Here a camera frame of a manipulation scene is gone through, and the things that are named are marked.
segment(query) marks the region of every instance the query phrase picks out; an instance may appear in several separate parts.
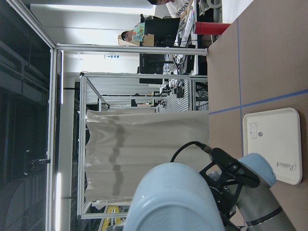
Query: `white shirt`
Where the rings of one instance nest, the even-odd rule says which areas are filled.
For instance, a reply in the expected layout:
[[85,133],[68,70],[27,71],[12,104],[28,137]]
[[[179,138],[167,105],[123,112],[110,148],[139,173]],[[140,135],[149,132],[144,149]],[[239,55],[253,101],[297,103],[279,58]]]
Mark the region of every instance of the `white shirt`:
[[174,2],[168,2],[166,4],[171,17],[179,18],[180,15],[185,11],[190,0],[175,0]]

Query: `red object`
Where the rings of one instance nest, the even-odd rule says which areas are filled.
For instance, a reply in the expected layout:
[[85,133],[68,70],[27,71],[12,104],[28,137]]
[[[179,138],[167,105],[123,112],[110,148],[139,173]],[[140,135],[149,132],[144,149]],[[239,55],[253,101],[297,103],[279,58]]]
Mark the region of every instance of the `red object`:
[[230,24],[227,23],[195,23],[194,33],[198,35],[221,35]]

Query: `logo on tray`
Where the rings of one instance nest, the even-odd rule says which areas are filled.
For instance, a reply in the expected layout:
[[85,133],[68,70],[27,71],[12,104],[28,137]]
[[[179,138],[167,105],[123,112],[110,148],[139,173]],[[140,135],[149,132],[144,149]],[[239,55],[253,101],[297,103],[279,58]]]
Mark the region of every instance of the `logo on tray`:
[[284,162],[277,162],[276,164],[277,168],[282,168],[282,169],[286,169],[289,171],[295,171],[296,170],[296,163],[291,162],[291,163],[284,163]]
[[249,128],[250,128],[250,137],[253,140],[256,140],[258,137],[258,123],[249,123]]

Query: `fluorescent light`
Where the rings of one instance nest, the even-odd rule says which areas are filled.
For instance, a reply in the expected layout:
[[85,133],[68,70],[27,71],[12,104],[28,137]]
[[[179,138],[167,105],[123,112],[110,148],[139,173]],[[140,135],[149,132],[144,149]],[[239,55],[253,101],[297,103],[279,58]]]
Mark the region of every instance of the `fluorescent light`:
[[107,7],[107,6],[78,6],[78,5],[46,5],[49,8],[65,11],[100,12],[100,13],[127,13],[154,15],[156,6],[152,8],[132,8],[132,7]]
[[55,218],[55,230],[60,231],[61,222],[61,173],[57,174],[56,182],[56,218]]
[[64,51],[61,51],[61,104],[63,104],[63,93],[64,93]]

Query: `black ring band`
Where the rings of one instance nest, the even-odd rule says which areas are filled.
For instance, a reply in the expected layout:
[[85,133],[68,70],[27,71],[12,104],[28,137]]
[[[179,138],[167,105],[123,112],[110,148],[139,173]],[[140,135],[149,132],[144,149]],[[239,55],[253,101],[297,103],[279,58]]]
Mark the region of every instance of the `black ring band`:
[[253,225],[257,225],[257,224],[260,224],[268,219],[271,219],[273,218],[274,216],[276,216],[277,214],[279,214],[280,212],[282,212],[282,208],[281,206],[279,206],[277,209],[275,209],[274,211],[272,211],[271,213],[265,215],[264,217],[261,217],[259,219],[256,219],[256,220],[252,220],[252,221],[249,221],[249,222],[246,222],[246,224],[248,226],[253,226]]

